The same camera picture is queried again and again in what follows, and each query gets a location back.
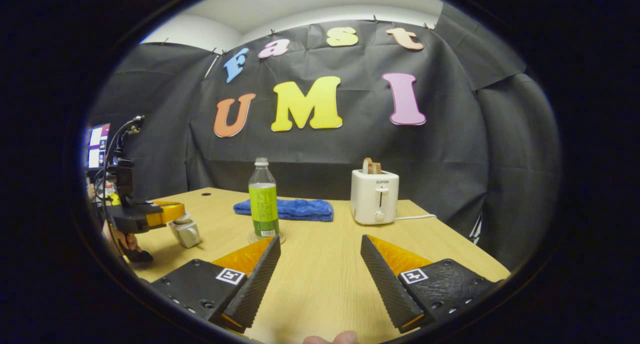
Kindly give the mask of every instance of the computer screen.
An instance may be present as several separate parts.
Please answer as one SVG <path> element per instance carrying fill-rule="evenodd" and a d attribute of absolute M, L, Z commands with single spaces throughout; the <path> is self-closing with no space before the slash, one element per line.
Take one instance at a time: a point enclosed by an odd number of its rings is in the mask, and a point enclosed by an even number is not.
<path fill-rule="evenodd" d="M 106 123 L 87 130 L 84 155 L 84 164 L 87 169 L 101 169 L 105 165 L 110 126 L 110 123 Z"/>

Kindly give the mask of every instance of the toaster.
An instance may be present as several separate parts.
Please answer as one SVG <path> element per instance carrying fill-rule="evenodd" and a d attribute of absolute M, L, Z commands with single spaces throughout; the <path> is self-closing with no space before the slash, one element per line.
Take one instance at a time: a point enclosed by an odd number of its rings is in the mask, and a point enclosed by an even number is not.
<path fill-rule="evenodd" d="M 400 177 L 386 171 L 368 173 L 365 161 L 362 169 L 351 172 L 351 214 L 356 222 L 365 225 L 395 221 L 398 209 Z"/>

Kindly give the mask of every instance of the plastic bottle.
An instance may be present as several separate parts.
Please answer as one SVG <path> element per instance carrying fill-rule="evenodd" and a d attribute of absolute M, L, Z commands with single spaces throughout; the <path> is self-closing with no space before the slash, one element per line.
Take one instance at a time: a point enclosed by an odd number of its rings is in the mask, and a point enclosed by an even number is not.
<path fill-rule="evenodd" d="M 280 234 L 276 180 L 269 172 L 267 158 L 256 158 L 255 171 L 249 179 L 249 199 L 253 228 L 259 238 Z"/>

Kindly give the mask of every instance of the green label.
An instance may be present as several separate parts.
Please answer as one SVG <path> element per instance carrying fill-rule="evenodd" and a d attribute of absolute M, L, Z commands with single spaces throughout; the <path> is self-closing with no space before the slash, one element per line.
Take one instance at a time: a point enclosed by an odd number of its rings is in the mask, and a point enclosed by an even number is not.
<path fill-rule="evenodd" d="M 255 234 L 259 237 L 279 234 L 275 185 L 268 188 L 249 187 L 249 199 Z"/>

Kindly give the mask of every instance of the blue letter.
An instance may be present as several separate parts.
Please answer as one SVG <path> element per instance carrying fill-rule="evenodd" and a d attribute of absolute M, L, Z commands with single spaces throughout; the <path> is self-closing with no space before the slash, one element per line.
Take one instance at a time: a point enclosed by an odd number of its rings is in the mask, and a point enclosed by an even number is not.
<path fill-rule="evenodd" d="M 227 62 L 224 64 L 224 67 L 226 68 L 226 72 L 228 73 L 228 76 L 226 78 L 227 83 L 231 82 L 231 80 L 235 78 L 235 76 L 237 76 L 238 74 L 240 74 L 240 72 L 242 72 L 242 67 L 240 66 L 245 63 L 244 54 L 247 52 L 249 52 L 249 48 L 242 48 L 238 53 L 236 53 L 233 57 L 231 57 L 231 59 L 227 60 Z"/>

